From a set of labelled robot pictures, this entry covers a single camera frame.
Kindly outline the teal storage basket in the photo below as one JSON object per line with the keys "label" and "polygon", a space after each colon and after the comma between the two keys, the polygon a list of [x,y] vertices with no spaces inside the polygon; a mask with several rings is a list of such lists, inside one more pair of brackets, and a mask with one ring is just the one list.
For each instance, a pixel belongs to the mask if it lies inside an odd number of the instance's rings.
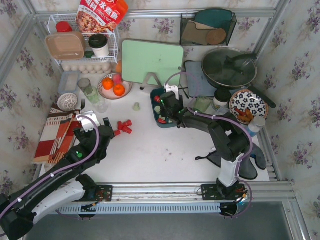
{"label": "teal storage basket", "polygon": [[[151,106],[152,106],[154,119],[156,121],[156,124],[162,129],[177,127],[177,122],[172,122],[167,117],[162,116],[160,103],[158,103],[158,102],[156,102],[154,100],[155,96],[159,96],[160,97],[160,95],[165,92],[165,88],[168,88],[168,87],[156,88],[156,89],[152,90],[151,93],[150,93],[150,100],[151,100]],[[165,120],[166,124],[159,123],[158,122],[158,118],[161,118],[161,119]]]}

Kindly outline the green capsule top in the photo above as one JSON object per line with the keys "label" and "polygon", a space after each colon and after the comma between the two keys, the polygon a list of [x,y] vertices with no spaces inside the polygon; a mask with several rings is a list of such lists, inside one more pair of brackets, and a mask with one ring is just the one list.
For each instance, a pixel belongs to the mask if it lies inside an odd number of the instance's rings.
{"label": "green capsule top", "polygon": [[140,110],[140,103],[139,102],[135,102],[132,109],[134,111],[139,111]]}

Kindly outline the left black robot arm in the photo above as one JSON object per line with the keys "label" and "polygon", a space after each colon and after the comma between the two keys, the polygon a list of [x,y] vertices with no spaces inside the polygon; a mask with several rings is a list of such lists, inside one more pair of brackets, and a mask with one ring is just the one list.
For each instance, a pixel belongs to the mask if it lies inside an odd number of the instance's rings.
{"label": "left black robot arm", "polygon": [[50,212],[96,189],[96,183],[84,171],[106,158],[115,134],[107,117],[100,126],[90,115],[79,118],[90,121],[91,129],[74,130],[78,145],[31,184],[11,195],[0,195],[0,226],[8,239],[19,240]]}

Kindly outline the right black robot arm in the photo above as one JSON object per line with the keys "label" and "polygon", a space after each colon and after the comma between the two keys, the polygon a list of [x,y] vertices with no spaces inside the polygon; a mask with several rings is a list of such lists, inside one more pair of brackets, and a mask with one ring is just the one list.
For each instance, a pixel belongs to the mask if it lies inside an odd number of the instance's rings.
{"label": "right black robot arm", "polygon": [[161,114],[173,121],[177,127],[196,129],[211,136],[215,151],[220,157],[217,192],[223,199],[234,194],[240,182],[241,162],[253,150],[249,133],[230,113],[209,116],[184,107],[182,97],[173,90],[165,90],[159,97],[159,104]]}

